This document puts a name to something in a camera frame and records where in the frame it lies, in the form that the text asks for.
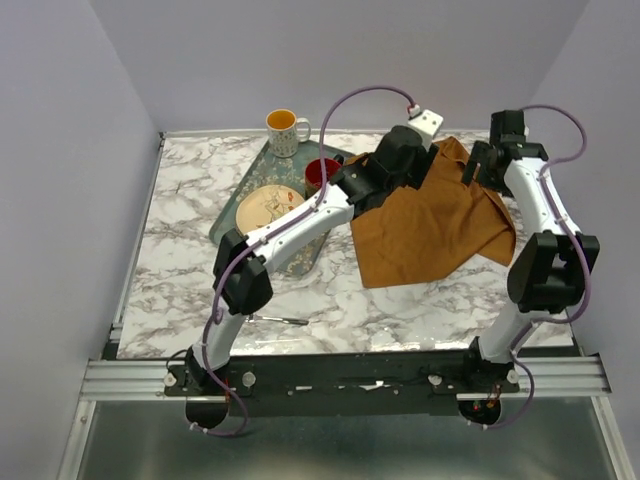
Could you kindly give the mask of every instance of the gray wall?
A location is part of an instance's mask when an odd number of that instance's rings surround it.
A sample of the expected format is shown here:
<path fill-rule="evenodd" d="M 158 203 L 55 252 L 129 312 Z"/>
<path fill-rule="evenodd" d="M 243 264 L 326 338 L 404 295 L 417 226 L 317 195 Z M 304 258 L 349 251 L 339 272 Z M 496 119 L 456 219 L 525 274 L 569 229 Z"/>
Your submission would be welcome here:
<path fill-rule="evenodd" d="M 283 106 L 319 126 L 372 83 L 404 87 L 447 127 L 488 128 L 492 111 L 531 99 L 588 3 L 91 1 L 163 130 L 262 127 Z M 389 95 L 352 100 L 331 126 L 402 121 Z"/>
<path fill-rule="evenodd" d="M 0 2 L 0 478 L 55 478 L 158 143 L 85 0 Z"/>
<path fill-rule="evenodd" d="M 535 100 L 562 105 L 585 124 L 590 147 L 554 171 L 558 189 L 584 232 L 602 252 L 593 302 L 575 331 L 599 351 L 613 386 L 612 403 L 640 474 L 640 3 L 592 0 Z M 551 116 L 528 118 L 550 154 L 567 153 L 577 134 Z"/>

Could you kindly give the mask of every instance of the brown cloth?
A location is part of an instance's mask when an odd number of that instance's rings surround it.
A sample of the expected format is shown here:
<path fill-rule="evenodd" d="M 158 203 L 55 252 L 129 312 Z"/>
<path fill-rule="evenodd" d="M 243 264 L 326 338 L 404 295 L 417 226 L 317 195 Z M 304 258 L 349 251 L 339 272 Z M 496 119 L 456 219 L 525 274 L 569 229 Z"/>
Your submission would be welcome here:
<path fill-rule="evenodd" d="M 516 233 L 493 191 L 460 182 L 469 154 L 458 140 L 440 152 L 420 190 L 397 189 L 380 208 L 351 223 L 367 288 L 445 278 L 475 253 L 509 265 Z"/>

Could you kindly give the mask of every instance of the white marble surface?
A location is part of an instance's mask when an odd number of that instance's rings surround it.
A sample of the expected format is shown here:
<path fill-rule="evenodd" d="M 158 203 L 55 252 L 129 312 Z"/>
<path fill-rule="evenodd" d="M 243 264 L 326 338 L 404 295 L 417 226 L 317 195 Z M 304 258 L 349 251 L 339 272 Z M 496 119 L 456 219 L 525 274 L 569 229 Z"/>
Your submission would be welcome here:
<path fill-rule="evenodd" d="M 483 136 L 456 132 L 467 147 Z M 352 152 L 379 135 L 329 135 Z M 124 315 L 119 358 L 172 354 L 196 341 L 211 309 L 216 249 L 208 231 L 266 136 L 168 139 Z M 520 216 L 506 200 L 524 245 Z M 367 290 L 348 225 L 334 229 L 312 272 L 277 274 L 263 314 L 308 318 L 306 327 L 246 323 L 233 353 L 282 354 L 464 348 L 504 304 L 507 268 L 479 255 L 448 278 Z M 568 327 L 543 325 L 527 345 L 571 344 Z"/>

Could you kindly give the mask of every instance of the green tray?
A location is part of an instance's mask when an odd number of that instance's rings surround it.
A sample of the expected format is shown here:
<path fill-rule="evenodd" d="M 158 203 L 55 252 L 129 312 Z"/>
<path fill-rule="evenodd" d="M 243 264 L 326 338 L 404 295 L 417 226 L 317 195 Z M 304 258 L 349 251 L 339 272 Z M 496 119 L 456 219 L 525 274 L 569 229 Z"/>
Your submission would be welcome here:
<path fill-rule="evenodd" d="M 342 155 L 345 159 L 353 154 L 345 150 L 325 146 L 325 156 L 333 158 Z M 214 245 L 220 245 L 222 236 L 236 227 L 236 211 L 244 198 L 257 188 L 265 185 L 286 185 L 304 196 L 304 169 L 309 162 L 318 158 L 318 143 L 308 141 L 301 143 L 298 151 L 291 158 L 278 158 L 269 151 L 269 142 L 265 143 L 240 184 L 226 203 L 220 216 L 209 230 L 209 239 Z M 312 268 L 322 245 L 327 239 L 327 232 L 298 250 L 285 262 L 279 270 L 289 275 L 301 276 Z"/>

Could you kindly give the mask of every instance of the beige plate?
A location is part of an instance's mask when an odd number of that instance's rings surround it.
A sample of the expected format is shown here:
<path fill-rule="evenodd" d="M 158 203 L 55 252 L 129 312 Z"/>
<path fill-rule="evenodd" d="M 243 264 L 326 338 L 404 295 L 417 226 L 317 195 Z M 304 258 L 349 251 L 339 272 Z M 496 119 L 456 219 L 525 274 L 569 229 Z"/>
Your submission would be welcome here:
<path fill-rule="evenodd" d="M 304 198 L 292 188 L 284 185 L 266 185 L 251 192 L 238 205 L 236 225 L 247 234 L 264 227 L 302 205 Z"/>

